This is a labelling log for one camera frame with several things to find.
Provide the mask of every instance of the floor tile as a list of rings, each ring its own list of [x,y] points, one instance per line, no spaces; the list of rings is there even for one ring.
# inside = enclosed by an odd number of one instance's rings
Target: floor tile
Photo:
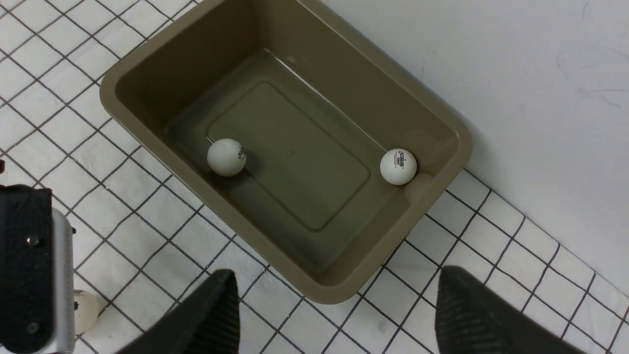
[[[492,268],[489,262],[462,243],[454,246],[454,250],[445,260],[444,265],[460,266],[482,282],[485,281]]]
[[[77,340],[74,343],[74,351],[72,354],[96,354],[91,350],[82,340]]]
[[[143,147],[131,157],[162,182],[170,176],[170,171]]]
[[[173,193],[179,195],[184,202],[188,203],[194,210],[200,208],[203,202],[196,196],[186,185],[182,183],[176,176],[168,179],[164,183]]]
[[[103,244],[78,272],[111,300],[138,273],[138,269],[110,245]]]
[[[161,12],[168,17],[174,16],[179,10],[186,7],[188,0],[151,0]]]
[[[397,333],[386,354],[429,354],[421,345],[414,341],[404,331]]]
[[[583,332],[575,328],[573,325],[568,326],[568,331],[565,333],[564,341],[588,354],[605,354],[605,349],[598,346],[593,340],[588,338],[585,334],[583,334]]]
[[[64,55],[76,49],[89,37],[85,31],[68,20],[66,16],[53,22],[40,33],[40,36]]]
[[[194,1],[188,2],[188,5],[186,5],[185,8],[181,9],[172,19],[176,20],[180,18],[181,16],[183,16],[186,12],[190,11],[195,6],[196,6],[196,3]]]
[[[558,246],[557,241],[529,219],[524,221],[515,239],[545,262],[550,262]]]
[[[242,237],[236,235],[236,237],[234,237],[233,240],[234,240],[234,243],[239,245],[240,248],[242,248],[247,254],[249,254],[251,257],[256,259],[258,262],[262,263],[265,266],[269,264],[269,262],[267,262],[267,260],[265,260],[256,250],[254,250],[253,247],[249,245],[249,243],[243,240]]]
[[[11,105],[37,126],[64,107],[64,104],[40,83],[29,86],[11,101]]]
[[[367,279],[367,281],[360,287],[360,289],[358,290],[359,294],[365,294],[366,291],[369,289],[369,287],[371,286],[371,284],[374,282],[374,280],[376,279],[376,276],[378,276],[381,272],[381,270],[384,269],[383,266],[379,266],[369,277],[369,279]]]
[[[170,244],[159,251],[146,265],[144,272],[172,296],[183,294],[201,270]]]
[[[0,108],[0,149],[8,150],[33,130],[33,126],[11,107]]]
[[[26,0],[13,9],[13,14],[31,30],[39,32],[61,13],[46,3],[44,0]]]
[[[116,120],[110,120],[101,128],[101,132],[127,154],[131,154],[140,146],[140,142],[132,137]]]
[[[70,104],[73,109],[96,128],[100,128],[110,118],[109,113],[105,111],[103,104],[101,104],[98,89],[96,85],[90,86]]]
[[[303,294],[301,292],[299,292],[297,290],[297,288],[295,288],[295,286],[293,284],[291,284],[288,279],[284,278],[284,275],[282,275],[282,273],[279,272],[279,270],[273,268],[273,266],[269,267],[269,273],[273,276],[276,277],[277,279],[279,279],[282,283],[284,283],[284,285],[286,285],[287,287],[289,287],[291,290],[293,290],[294,292],[298,293],[299,296],[302,296]]]
[[[240,353],[260,353],[275,330],[252,312],[245,304],[240,304]]]
[[[433,280],[426,288],[426,291],[422,295],[424,299],[426,299],[429,303],[436,305],[437,304],[437,293],[439,289],[439,275],[441,275],[441,271],[437,272]]]
[[[592,268],[588,267],[563,246],[559,248],[559,252],[550,266],[583,289],[587,289],[594,275]]]
[[[431,260],[441,263],[456,241],[453,235],[424,216],[406,238]]]
[[[561,336],[568,325],[568,321],[562,319],[535,297],[526,306],[524,314],[556,336]]]
[[[404,323],[404,329],[433,353],[438,353],[435,336],[435,308],[420,300]]]
[[[274,353],[274,354],[298,354],[299,351],[288,341],[286,341],[282,336],[275,336],[269,346],[264,350],[263,353]]]
[[[267,272],[255,282],[245,296],[245,300],[268,322],[278,328],[295,308],[299,297]]]
[[[614,354],[629,354],[629,325],[626,323],[620,328],[611,351]]]
[[[382,353],[397,326],[365,301],[361,301],[343,330],[371,353]]]
[[[66,13],[69,9],[73,8],[81,0],[48,0],[53,7],[62,13]]]
[[[33,78],[7,58],[0,61],[0,98],[9,101],[33,82]]]
[[[587,295],[572,323],[607,348],[620,325],[620,318]]]
[[[35,132],[11,149],[11,156],[35,178],[41,178],[60,163],[65,154]]]
[[[380,274],[365,295],[366,299],[398,324],[402,323],[418,297],[388,270]]]
[[[349,300],[343,301],[340,304],[312,304],[337,326],[340,326],[346,320],[359,299],[360,297],[358,295],[354,295],[349,298]]]
[[[264,271],[264,267],[233,243],[214,260],[208,271],[231,269],[236,273],[238,293],[242,295]]]
[[[223,231],[225,235],[231,237],[235,234],[234,230],[231,227],[227,226],[224,221],[222,221],[210,208],[207,206],[203,207],[200,211],[201,215],[205,216],[214,226],[218,227],[219,230]]]
[[[474,211],[448,193],[443,193],[430,207],[427,214],[450,232],[459,236],[474,215]]]
[[[114,307],[108,307],[83,338],[99,353],[116,353],[142,332]]]
[[[13,8],[21,4],[23,1],[24,0],[3,0],[2,6],[4,6],[4,8],[6,8],[7,10],[11,11]]]
[[[29,39],[11,57],[35,77],[61,60],[61,55],[38,37]]]
[[[548,269],[535,294],[564,317],[571,318],[583,298],[584,291],[575,287],[557,272]]]
[[[105,5],[115,14],[121,14],[124,10],[131,7],[135,1],[136,0],[101,0],[101,4]]]
[[[109,241],[138,267],[166,243],[166,239],[136,215],[120,224]]]
[[[495,264],[507,246],[509,237],[482,217],[475,217],[461,240]]]
[[[306,353],[321,353],[337,328],[306,302],[299,304],[281,329],[293,343]]]
[[[192,284],[190,284],[190,286],[188,286],[188,289],[186,290],[186,292],[184,292],[184,295],[181,297],[181,301],[185,300],[188,296],[190,296],[190,294],[192,294],[208,278],[209,278],[209,275],[206,272],[203,272],[201,276],[197,278],[197,280],[195,280]]]
[[[76,268],[98,247],[103,239],[98,237],[94,231],[90,230],[90,228],[74,214],[70,214],[67,218],[70,225],[77,231],[72,236],[72,259],[74,267]]]
[[[65,59],[50,69],[40,81],[66,103],[92,83],[89,77]]]
[[[393,273],[402,278],[417,292],[428,285],[437,266],[406,243],[402,243],[387,265]]]
[[[171,237],[179,230],[194,211],[175,197],[169,190],[161,187],[157,193],[138,210],[165,237]]]
[[[72,157],[99,181],[104,180],[125,160],[125,155],[101,134],[83,143]]]
[[[68,56],[68,59],[94,80],[101,77],[118,61],[118,58],[93,39],[83,43]]]
[[[223,249],[229,239],[202,217],[195,215],[177,233],[172,242],[205,267]]]
[[[145,0],[141,0],[125,12],[121,19],[148,37],[164,24],[168,17],[157,11]]]
[[[107,237],[131,213],[128,207],[101,186],[88,194],[74,211],[103,237]]]
[[[629,298],[598,274],[589,293],[621,317],[629,308]]]
[[[367,354],[342,332],[339,333],[325,351],[326,354]]]
[[[489,193],[489,188],[466,170],[461,171],[457,175],[448,186],[448,190],[474,209],[478,209],[481,206],[482,201],[485,200]]]
[[[132,160],[123,163],[103,183],[134,210],[159,187],[159,182]]]
[[[10,36],[0,36],[0,49],[6,53],[11,53],[22,43],[26,42],[27,39],[35,35],[10,14],[0,18],[0,33],[11,34]]]
[[[479,212],[510,236],[515,234],[524,218],[522,213],[494,192],[489,195]]]
[[[173,21],[171,21],[171,20],[166,21],[166,23],[164,23],[160,28],[158,28],[157,31],[153,32],[151,37],[149,37],[148,39],[151,39],[151,38],[155,37],[158,33],[160,33],[162,30],[164,30],[164,28],[170,26],[172,24],[172,22]]]
[[[530,296],[529,291],[499,270],[491,274],[487,287],[518,310],[522,310]]]
[[[57,113],[42,126],[41,131],[68,153],[95,132],[94,128],[69,108]]]
[[[166,313],[174,300],[147,277],[139,274],[114,303],[146,330]]]
[[[136,31],[117,19],[105,26],[95,37],[121,58],[144,40]]]
[[[498,268],[516,278],[528,290],[533,290],[546,266],[531,252],[512,242],[498,263]]]
[[[77,7],[71,9],[67,16],[91,34],[94,34],[114,18],[111,12],[95,0],[84,0]]]

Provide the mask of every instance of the white ping pong ball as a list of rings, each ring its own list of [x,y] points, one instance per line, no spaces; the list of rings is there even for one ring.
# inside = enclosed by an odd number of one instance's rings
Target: white ping pong ball
[[[233,139],[219,139],[208,149],[208,166],[214,173],[231,177],[242,171],[247,155],[242,145]]]
[[[417,173],[417,160],[404,149],[393,149],[380,160],[380,173],[385,181],[401,186],[409,183]]]

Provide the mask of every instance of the brown plastic tub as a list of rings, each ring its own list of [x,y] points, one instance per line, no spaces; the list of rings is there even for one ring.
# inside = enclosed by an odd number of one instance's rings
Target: brown plastic tub
[[[310,299],[351,297],[463,168],[456,114],[316,0],[205,0],[116,64],[103,105]],[[229,137],[245,171],[206,152]],[[411,151],[405,186],[380,176]]]

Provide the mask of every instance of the white wall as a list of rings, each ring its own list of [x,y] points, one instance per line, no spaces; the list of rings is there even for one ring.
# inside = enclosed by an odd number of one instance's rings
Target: white wall
[[[470,170],[629,294],[628,0],[324,0],[467,119]]]

